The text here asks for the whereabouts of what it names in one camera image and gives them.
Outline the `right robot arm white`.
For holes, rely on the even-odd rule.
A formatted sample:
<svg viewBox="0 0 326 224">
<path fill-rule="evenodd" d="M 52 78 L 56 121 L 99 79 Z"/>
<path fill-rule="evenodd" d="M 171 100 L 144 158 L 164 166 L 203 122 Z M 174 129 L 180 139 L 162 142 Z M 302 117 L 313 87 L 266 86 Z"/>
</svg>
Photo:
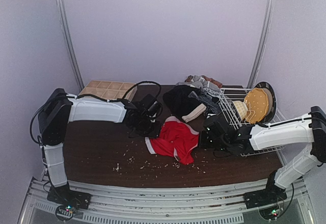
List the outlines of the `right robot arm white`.
<svg viewBox="0 0 326 224">
<path fill-rule="evenodd" d="M 224 115 L 214 115 L 203 123 L 198 147 L 231 155 L 255 153 L 289 144 L 306 147 L 292 161 L 270 174 L 266 189 L 284 191 L 295 180 L 325 163 L 325 112 L 319 106 L 300 117 L 276 123 L 255 123 L 232 127 Z"/>
</svg>

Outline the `red underwear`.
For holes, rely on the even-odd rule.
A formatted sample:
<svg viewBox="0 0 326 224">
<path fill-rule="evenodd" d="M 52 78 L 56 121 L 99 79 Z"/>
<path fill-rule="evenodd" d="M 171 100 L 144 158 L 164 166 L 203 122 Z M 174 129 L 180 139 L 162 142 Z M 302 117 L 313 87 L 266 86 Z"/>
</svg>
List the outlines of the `red underwear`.
<svg viewBox="0 0 326 224">
<path fill-rule="evenodd" d="M 175 116 L 170 116 L 165 120 L 157 138 L 145 138 L 150 154 L 170 156 L 184 165 L 194 162 L 191 153 L 198 146 L 198 142 L 199 132 Z"/>
</svg>

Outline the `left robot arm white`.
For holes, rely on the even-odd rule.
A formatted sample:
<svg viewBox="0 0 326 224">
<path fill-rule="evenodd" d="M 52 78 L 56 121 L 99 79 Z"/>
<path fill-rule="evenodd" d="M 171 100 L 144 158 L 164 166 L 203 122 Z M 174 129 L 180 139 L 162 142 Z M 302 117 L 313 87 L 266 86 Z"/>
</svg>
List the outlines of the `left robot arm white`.
<svg viewBox="0 0 326 224">
<path fill-rule="evenodd" d="M 163 110 L 157 97 L 146 95 L 141 101 L 125 98 L 103 99 L 93 94 L 73 95 L 55 89 L 32 119 L 38 121 L 40 135 L 35 140 L 43 151 L 44 164 L 54 189 L 68 189 L 63 145 L 68 124 L 75 121 L 105 121 L 124 124 L 133 133 L 156 137 L 160 131 L 157 118 Z"/>
</svg>

